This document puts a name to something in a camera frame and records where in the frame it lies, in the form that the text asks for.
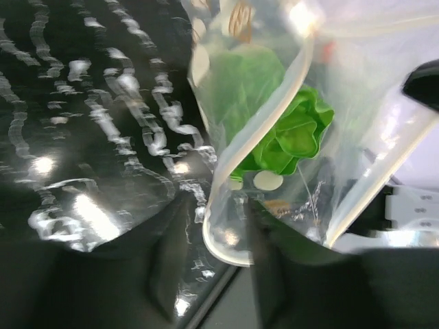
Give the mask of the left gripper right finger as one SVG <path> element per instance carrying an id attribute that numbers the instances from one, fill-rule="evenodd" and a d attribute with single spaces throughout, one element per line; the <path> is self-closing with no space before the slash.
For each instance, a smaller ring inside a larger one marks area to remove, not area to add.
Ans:
<path id="1" fill-rule="evenodd" d="M 263 328 L 437 328 L 438 251 L 341 254 L 246 206 Z"/>

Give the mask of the zip bag with white slices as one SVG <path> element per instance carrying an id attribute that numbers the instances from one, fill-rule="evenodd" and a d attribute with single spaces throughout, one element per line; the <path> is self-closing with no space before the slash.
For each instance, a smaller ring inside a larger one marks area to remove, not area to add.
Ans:
<path id="1" fill-rule="evenodd" d="M 202 236 L 252 263 L 244 203 L 331 247 L 438 122 L 408 95 L 437 1 L 183 1 L 188 79 L 217 155 Z"/>

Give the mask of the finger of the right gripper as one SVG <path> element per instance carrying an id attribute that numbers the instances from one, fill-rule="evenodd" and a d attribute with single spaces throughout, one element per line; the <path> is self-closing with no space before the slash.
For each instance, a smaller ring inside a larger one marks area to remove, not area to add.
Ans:
<path id="1" fill-rule="evenodd" d="M 402 93 L 425 107 L 437 112 L 439 110 L 439 60 L 426 62 L 406 79 Z"/>

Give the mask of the green lettuce head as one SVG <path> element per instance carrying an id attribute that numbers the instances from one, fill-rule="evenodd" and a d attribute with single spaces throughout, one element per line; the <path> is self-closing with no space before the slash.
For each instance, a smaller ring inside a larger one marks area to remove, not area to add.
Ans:
<path id="1" fill-rule="evenodd" d="M 242 181 L 251 171 L 291 175 L 302 159 L 320 151 L 324 131 L 335 111 L 304 84 L 312 61 L 311 45 L 303 47 L 290 67 L 267 47 L 244 46 L 211 58 L 203 81 L 202 107 L 216 129 L 211 139 L 222 149 L 249 132 L 238 146 L 244 155 L 230 178 Z"/>

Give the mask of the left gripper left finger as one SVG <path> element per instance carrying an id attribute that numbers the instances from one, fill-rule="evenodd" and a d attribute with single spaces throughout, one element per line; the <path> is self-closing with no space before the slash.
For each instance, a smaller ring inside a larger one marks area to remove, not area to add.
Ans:
<path id="1" fill-rule="evenodd" d="M 189 200 L 86 254 L 1 244 L 2 328 L 171 328 Z"/>

